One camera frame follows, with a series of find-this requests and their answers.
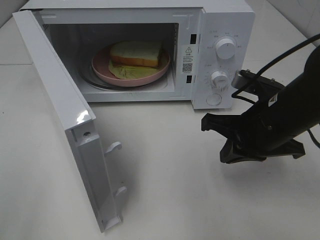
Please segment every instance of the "screw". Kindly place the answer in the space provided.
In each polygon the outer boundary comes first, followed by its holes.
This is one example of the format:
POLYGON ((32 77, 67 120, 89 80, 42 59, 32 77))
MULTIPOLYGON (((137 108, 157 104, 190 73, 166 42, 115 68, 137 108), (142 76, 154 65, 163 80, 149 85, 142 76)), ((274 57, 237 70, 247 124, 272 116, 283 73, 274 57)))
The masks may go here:
POLYGON ((87 131, 87 132, 85 132, 85 133, 83 134, 83 136, 84 136, 85 138, 89 137, 90 135, 91 135, 91 132, 89 132, 89 131, 87 131))

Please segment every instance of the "microwave button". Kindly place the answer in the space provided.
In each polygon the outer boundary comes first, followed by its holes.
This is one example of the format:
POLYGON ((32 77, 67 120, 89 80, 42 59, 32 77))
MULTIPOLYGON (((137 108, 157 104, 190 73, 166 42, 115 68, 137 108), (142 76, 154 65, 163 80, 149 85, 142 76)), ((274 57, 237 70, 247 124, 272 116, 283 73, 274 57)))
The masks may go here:
POLYGON ((215 51, 220 59, 230 59, 236 53, 236 43, 233 39, 224 37, 216 43, 215 51))
POLYGON ((229 84, 228 75, 224 71, 215 71, 211 74, 211 86, 215 89, 224 89, 229 84))
POLYGON ((206 98, 206 103, 210 106, 219 105, 222 101, 222 97, 218 93, 214 93, 206 98))

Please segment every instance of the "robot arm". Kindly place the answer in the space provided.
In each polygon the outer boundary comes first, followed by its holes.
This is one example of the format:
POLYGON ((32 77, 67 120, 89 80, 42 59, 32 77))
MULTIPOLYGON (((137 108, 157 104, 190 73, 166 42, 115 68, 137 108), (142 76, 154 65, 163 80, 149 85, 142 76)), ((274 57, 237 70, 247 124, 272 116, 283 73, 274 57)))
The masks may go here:
POLYGON ((320 123, 320 47, 309 56, 304 71, 286 87, 241 70, 232 85, 258 96, 258 101, 241 115, 207 113, 201 130, 214 130, 227 138, 220 152, 222 163, 264 161, 267 157, 305 154, 296 136, 320 123))

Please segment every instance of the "label sticker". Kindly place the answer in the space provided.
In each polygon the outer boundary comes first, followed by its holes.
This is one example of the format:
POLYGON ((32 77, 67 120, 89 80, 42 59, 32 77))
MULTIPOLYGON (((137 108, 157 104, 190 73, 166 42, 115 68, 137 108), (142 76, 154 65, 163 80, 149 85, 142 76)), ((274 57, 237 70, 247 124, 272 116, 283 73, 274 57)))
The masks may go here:
POLYGON ((278 101, 278 93, 274 95, 272 98, 270 98, 268 102, 268 107, 271 107, 273 104, 275 104, 278 101))
POLYGON ((196 68, 198 46, 194 44, 182 45, 181 53, 182 53, 181 54, 182 55, 181 73, 193 74, 196 68))

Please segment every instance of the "white table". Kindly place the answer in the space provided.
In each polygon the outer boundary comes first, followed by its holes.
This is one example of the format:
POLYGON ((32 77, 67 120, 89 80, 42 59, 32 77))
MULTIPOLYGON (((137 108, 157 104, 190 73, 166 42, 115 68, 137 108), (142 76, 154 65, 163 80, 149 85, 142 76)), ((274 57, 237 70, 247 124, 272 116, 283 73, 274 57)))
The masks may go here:
MULTIPOLYGON (((250 5, 256 20, 243 68, 256 72, 305 38, 269 3, 250 5)), ((287 84, 313 49, 300 50, 265 76, 287 84)), ((308 134, 297 138, 306 150, 300 159, 222 164, 226 139, 201 131, 206 111, 193 110, 190 102, 91 104, 103 144, 123 144, 110 162, 110 177, 128 187, 124 222, 100 233, 31 63, 10 20, 0 29, 0 239, 319 239, 319 149, 308 134)), ((232 109, 210 112, 240 114, 249 106, 235 100, 232 109)), ((320 138, 318 127, 314 134, 320 138)))

